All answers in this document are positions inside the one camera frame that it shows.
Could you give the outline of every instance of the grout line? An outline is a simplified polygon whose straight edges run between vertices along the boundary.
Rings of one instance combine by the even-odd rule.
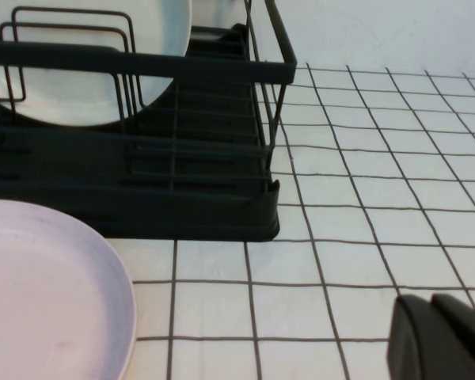
[[[288,172],[272,172],[272,174],[278,174],[281,176],[291,176],[292,173]],[[351,174],[350,176],[347,174],[323,174],[323,173],[296,173],[296,176],[301,176],[301,177],[343,177],[343,178],[374,178],[378,180],[402,180],[403,177],[383,177],[383,176],[365,176],[365,175],[356,175],[356,174]],[[468,182],[468,183],[474,183],[475,180],[451,180],[451,179],[442,179],[442,178],[407,178],[408,181],[438,181],[438,182]]]
[[[284,241],[292,243],[311,242],[310,239],[275,239],[273,241]],[[314,239],[316,242],[331,242],[331,243],[344,243],[344,244],[357,244],[357,245],[374,245],[372,241],[352,241],[352,240],[339,240],[339,239]],[[393,242],[380,242],[380,245],[390,245],[393,247],[440,247],[440,248],[467,248],[475,249],[475,245],[457,245],[457,244],[420,244],[420,243],[393,243]]]
[[[303,88],[303,89],[312,89],[313,88],[312,85],[297,85],[295,83],[292,83],[289,86],[290,87]],[[317,86],[317,89],[329,89],[329,90],[335,90],[335,91],[355,91],[355,89],[348,89],[348,88],[345,88],[345,87],[324,87],[324,86],[319,86],[319,85]],[[361,89],[360,91],[362,93],[399,93],[395,89]],[[431,95],[431,96],[434,96],[434,97],[438,96],[437,93],[421,93],[421,92],[417,92],[417,91],[402,91],[402,93],[406,93],[408,95]],[[461,95],[461,94],[456,94],[456,93],[444,93],[443,96],[446,96],[446,97],[475,97],[475,95]]]
[[[174,306],[176,303],[176,270],[177,270],[177,240],[174,241],[173,250],[173,276],[171,285],[171,311],[169,316],[169,347],[167,351],[167,380],[173,377],[173,334],[174,334]]]
[[[310,68],[311,70],[313,71],[329,71],[329,72],[337,72],[337,73],[347,73],[348,71],[347,70],[341,70],[341,69],[314,69],[314,68]],[[307,70],[306,68],[304,67],[299,67],[297,70]],[[393,72],[389,72],[389,71],[368,71],[368,70],[354,70],[352,71],[353,73],[356,73],[356,74],[382,74],[382,75],[389,75],[389,74],[392,74],[392,75],[405,75],[405,76],[412,76],[412,77],[425,77],[426,75],[425,74],[421,74],[421,73],[401,73],[401,72],[397,72],[397,73],[393,73]],[[457,76],[457,75],[432,75],[433,78],[453,78],[453,79],[465,79],[465,77],[460,77],[460,76]]]
[[[275,88],[274,87],[272,87],[272,94],[273,94],[274,99],[276,100],[276,94],[275,94]],[[333,308],[331,307],[331,299],[329,297],[329,292],[328,292],[327,287],[325,285],[324,272],[322,271],[322,266],[320,264],[320,259],[318,258],[317,246],[315,245],[315,241],[314,241],[314,233],[311,230],[311,225],[310,225],[310,221],[308,219],[308,214],[306,213],[306,209],[304,208],[304,203],[302,201],[301,188],[299,186],[298,178],[295,174],[294,159],[292,157],[291,148],[288,145],[288,136],[287,136],[287,133],[285,132],[285,127],[283,126],[283,121],[282,121],[281,117],[279,119],[279,125],[282,129],[283,136],[285,137],[285,142],[287,144],[287,151],[288,151],[288,155],[289,155],[289,158],[290,158],[290,161],[291,161],[291,169],[292,169],[292,173],[294,175],[294,182],[295,182],[295,186],[296,186],[297,191],[298,191],[299,202],[300,202],[301,207],[302,207],[302,214],[303,214],[305,222],[306,222],[306,227],[308,229],[308,234],[310,235],[310,243],[311,243],[311,247],[312,247],[312,250],[313,250],[313,255],[314,255],[314,258],[315,258],[315,262],[317,264],[317,270],[318,270],[318,275],[319,275],[320,280],[321,280],[322,290],[324,291],[325,304],[327,306],[327,311],[328,311],[328,314],[329,314],[329,320],[331,321],[332,333],[334,334],[334,337],[335,337],[335,340],[336,340],[336,345],[337,345],[338,351],[340,353],[341,365],[343,367],[343,372],[344,372],[344,375],[345,375],[345,379],[350,380],[350,372],[348,371],[348,365],[347,365],[347,360],[345,359],[345,355],[344,355],[344,351],[343,351],[343,345],[341,344],[340,336],[338,334],[338,329],[336,327],[336,319],[335,319],[334,314],[333,314]]]
[[[286,145],[278,144],[276,146],[286,147]],[[348,149],[348,148],[334,148],[331,146],[316,146],[316,145],[303,145],[303,144],[291,144],[291,148],[312,148],[312,149],[325,149],[325,150],[341,150],[343,152],[364,152],[364,153],[389,153],[388,150],[371,150],[371,149]],[[471,153],[436,153],[436,152],[408,152],[408,151],[395,151],[395,154],[419,154],[419,155],[427,155],[427,156],[455,156],[455,157],[475,157],[475,154]]]
[[[317,88],[315,87],[315,79],[314,79],[314,76],[311,72],[311,69],[310,69],[310,65],[306,64],[308,66],[308,72],[310,73],[310,77],[311,77],[311,81],[313,83],[313,89],[315,90],[315,93],[317,94],[317,98],[318,98],[318,101],[320,103],[320,106],[322,107],[323,111],[324,111],[324,114],[325,114],[325,118],[327,119],[327,121],[329,122],[329,125],[331,126],[331,132],[332,132],[332,136],[334,138],[334,141],[336,142],[336,146],[337,146],[337,150],[340,152],[340,156],[341,156],[341,161],[343,162],[343,165],[345,167],[345,169],[347,170],[347,174],[349,176],[349,179],[351,181],[351,186],[353,187],[354,189],[354,193],[355,193],[355,196],[357,197],[357,200],[359,201],[359,206],[358,208],[360,208],[363,213],[364,213],[364,216],[366,217],[366,220],[367,220],[367,223],[368,223],[368,226],[370,227],[370,230],[371,230],[371,233],[373,235],[373,239],[374,239],[374,243],[376,244],[377,248],[378,248],[378,251],[380,253],[380,257],[382,258],[382,262],[383,264],[385,265],[386,267],[386,271],[387,273],[389,274],[389,277],[394,285],[394,288],[396,290],[396,293],[397,295],[401,295],[399,289],[397,288],[397,283],[396,283],[396,280],[393,276],[393,273],[389,267],[389,263],[387,262],[387,259],[383,253],[383,250],[382,250],[382,247],[380,246],[380,242],[378,241],[378,236],[376,234],[376,231],[374,229],[374,226],[373,226],[373,223],[371,222],[371,218],[370,216],[368,215],[368,212],[367,212],[367,209],[364,207],[364,202],[363,200],[361,199],[361,196],[359,194],[359,192],[357,191],[357,186],[355,185],[355,181],[351,176],[352,172],[350,171],[350,168],[348,167],[348,164],[347,164],[347,160],[345,159],[345,156],[343,154],[343,151],[340,147],[340,143],[338,141],[338,138],[337,138],[337,135],[336,135],[336,132],[334,131],[334,127],[332,126],[331,124],[331,119],[329,118],[329,114],[327,113],[327,110],[325,109],[325,106],[324,106],[324,103],[322,102],[322,99],[320,97],[320,94],[318,93],[317,91]]]
[[[296,203],[278,203],[278,206],[300,207]],[[304,207],[326,207],[326,208],[362,208],[355,204],[305,204]],[[387,207],[387,206],[364,206],[367,210],[395,210],[395,211],[440,211],[440,212],[464,212],[466,214],[475,214],[475,210],[450,210],[444,208],[424,208],[424,207]]]
[[[253,346],[255,348],[256,377],[257,380],[262,380],[262,365],[260,362],[259,341],[257,340],[257,320],[255,318],[255,303],[253,301],[252,269],[248,253],[248,244],[245,242],[243,245],[245,248],[246,273],[248,276],[247,284],[249,292],[250,314],[252,318]]]
[[[172,281],[170,283],[187,283],[182,279]],[[392,283],[378,283],[378,284],[351,284],[351,283],[270,283],[264,281],[235,281],[231,279],[206,280],[206,279],[192,279],[189,283],[217,283],[220,285],[247,285],[258,287],[342,287],[349,289],[409,289],[417,291],[463,291],[463,287],[431,287],[431,286],[417,286],[417,285],[393,285]],[[471,291],[475,291],[475,287],[467,287]]]
[[[410,107],[410,104],[406,101],[405,97],[403,96],[403,94],[401,94],[401,91],[399,90],[399,87],[397,86],[397,83],[396,81],[394,81],[394,78],[392,76],[392,74],[389,72],[389,69],[387,69],[387,72],[389,73],[389,77],[390,77],[390,80],[392,81],[392,83],[394,84],[394,86],[397,88],[397,90],[400,92],[400,95],[401,97],[403,98],[403,101]],[[413,112],[413,115],[416,117],[417,121],[419,122],[420,126],[425,130],[425,127],[424,127],[424,124],[422,123],[422,121],[420,120],[420,118],[418,117],[417,113],[410,107],[410,109],[412,110]],[[438,152],[440,152],[440,154],[442,153],[441,150],[439,149],[438,145],[436,144],[435,140],[432,138],[432,136],[429,134],[429,133],[426,133],[427,136],[429,137],[429,139],[431,140],[431,142],[433,143],[433,145],[435,146],[435,148],[437,149]],[[466,190],[466,188],[463,186],[462,182],[459,180],[459,177],[458,175],[456,174],[456,172],[452,169],[452,166],[449,165],[449,162],[447,161],[447,159],[442,155],[442,159],[445,161],[445,163],[447,164],[447,166],[449,167],[450,171],[452,172],[452,175],[458,180],[459,184],[464,188],[466,194],[469,196],[469,193],[468,191]],[[398,168],[400,169],[401,173],[403,173],[399,163],[397,163],[397,166]],[[413,196],[416,198],[417,200],[417,203],[419,204],[419,206],[421,207],[421,203],[419,201],[419,198],[417,197],[417,194],[413,191],[413,188],[411,187],[411,184],[409,183],[408,180],[406,180],[408,186],[410,187],[411,191],[412,191],[412,194]],[[473,201],[473,199],[470,197],[470,199],[472,200],[472,203],[473,205],[475,206],[475,202]],[[433,230],[433,234],[435,235],[436,237],[436,240],[438,241],[438,243],[441,245],[442,244],[442,240],[440,239],[438,233],[436,232],[436,229],[434,227],[434,225],[432,224],[431,220],[429,219],[428,217],[428,213],[426,211],[423,211],[423,214],[424,214],[424,217],[426,218],[427,222],[429,223],[429,225],[431,226],[432,230]],[[475,309],[475,301],[473,300],[471,294],[469,293],[468,291],[468,288],[466,288],[466,285],[464,284],[463,280],[462,280],[462,277],[459,275],[459,272],[454,264],[454,262],[452,261],[452,258],[450,257],[449,253],[447,252],[447,248],[445,246],[442,247],[442,250],[443,250],[443,253],[445,254],[445,257],[447,258],[447,260],[449,261],[449,264],[450,266],[452,267],[453,271],[454,271],[454,274],[456,275],[456,277],[458,277],[458,280],[459,280],[459,283],[465,288],[465,292],[466,292],[466,295],[468,296],[469,298],[469,301],[470,303],[472,304],[472,307]]]
[[[318,104],[304,104],[304,103],[288,103],[288,102],[283,102],[283,105],[290,105],[290,106],[297,106],[297,107],[318,107]],[[325,107],[327,108],[353,108],[353,109],[371,109],[371,110],[384,110],[384,111],[409,111],[408,108],[395,108],[395,107],[362,107],[362,106],[356,106],[356,105],[342,105],[342,104],[331,104],[331,105],[326,105]],[[441,109],[412,109],[413,111],[416,112],[435,112],[435,113],[455,113],[456,115],[475,115],[475,112],[456,112],[456,111],[443,111]]]
[[[296,123],[284,123],[283,124],[286,127],[329,127],[328,124],[296,124]],[[347,129],[359,129],[359,130],[364,130],[364,131],[374,131],[376,130],[376,127],[352,127],[349,125],[340,125],[340,124],[333,124],[333,127],[336,128],[347,128]],[[432,129],[406,129],[406,128],[390,128],[390,127],[381,127],[383,131],[398,131],[398,132],[430,132],[430,133],[444,133],[444,134],[451,134],[451,135],[468,135],[469,132],[467,131],[435,131]]]
[[[137,338],[138,342],[149,340],[168,340],[168,336],[142,336]],[[253,338],[251,336],[173,336],[174,340],[192,340],[197,342],[204,341],[246,341],[252,342],[254,340],[263,342],[328,342],[335,343],[334,338],[289,338],[289,337],[276,337],[276,336],[262,336],[259,338]],[[389,338],[341,338],[341,342],[352,343],[383,343],[388,342]]]

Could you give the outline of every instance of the dish rack tray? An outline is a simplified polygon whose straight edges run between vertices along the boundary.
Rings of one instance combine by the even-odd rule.
[[[274,0],[264,1],[282,63],[260,61],[252,0],[244,0],[245,24],[193,26],[185,57],[135,52],[125,13],[14,9],[0,26],[0,70],[9,89],[0,98],[0,199],[66,212],[109,238],[273,239],[279,182],[272,180],[271,161],[297,63]],[[128,28],[19,22],[21,12],[114,15],[125,18]],[[21,42],[24,27],[113,29],[105,31],[123,37],[123,50]],[[12,40],[4,38],[7,28]],[[110,74],[120,120],[74,128],[21,116],[16,105],[29,94],[24,68]],[[10,86],[13,71],[21,79],[20,94]],[[143,104],[143,76],[173,82],[153,104]],[[275,99],[269,85],[279,85]]]

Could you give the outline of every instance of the metal wire rack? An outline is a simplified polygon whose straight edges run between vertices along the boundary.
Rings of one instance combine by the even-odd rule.
[[[185,57],[136,52],[134,25],[125,13],[15,8],[11,21],[0,25],[0,67],[8,89],[0,97],[0,198],[65,211],[106,236],[273,238],[279,229],[279,183],[273,183],[270,165],[296,60],[274,0],[265,4],[283,63],[260,61],[251,0],[244,1],[246,24],[192,27]],[[21,22],[19,13],[116,16],[127,28]],[[114,33],[123,50],[21,42],[23,28]],[[12,41],[4,37],[7,29]],[[119,121],[68,128],[20,115],[16,108],[29,95],[24,73],[29,68],[110,74]],[[19,94],[12,90],[13,70]],[[143,100],[140,79],[147,76],[174,79],[153,104]],[[256,84],[267,120],[260,118]],[[281,85],[274,113],[266,84]]]

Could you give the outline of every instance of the white wall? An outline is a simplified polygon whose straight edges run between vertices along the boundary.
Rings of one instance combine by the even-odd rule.
[[[193,2],[196,15],[205,14],[207,21],[208,15],[218,14],[222,26],[244,14],[239,11],[244,8],[241,0]],[[278,60],[264,0],[253,4],[261,58]],[[300,63],[475,71],[475,0],[276,0],[276,4]]]

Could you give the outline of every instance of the white plate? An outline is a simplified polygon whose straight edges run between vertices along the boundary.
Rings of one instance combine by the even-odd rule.
[[[131,281],[78,220],[0,200],[0,380],[118,380],[135,342]]]
[[[24,4],[25,0],[0,0],[0,24],[10,21],[15,6]],[[182,56],[190,39],[190,0],[32,0],[28,4],[125,12],[132,19],[136,51],[140,53]],[[126,32],[130,44],[127,22],[122,17],[20,12],[17,20],[115,27]],[[124,51],[123,39],[111,32],[20,28],[18,34],[19,41],[102,45]],[[11,28],[6,29],[5,35],[6,40],[13,40]],[[13,94],[19,98],[21,86],[17,69],[11,69],[11,78]],[[144,103],[149,105],[155,101],[171,81],[171,78],[142,77]],[[120,118],[115,84],[108,74],[25,69],[25,84],[26,100],[16,104],[17,112],[24,116],[72,127],[108,124]],[[9,97],[1,67],[0,97]],[[10,108],[8,102],[3,104]]]
[[[192,0],[192,23],[196,26],[230,29],[246,23],[242,0]]]

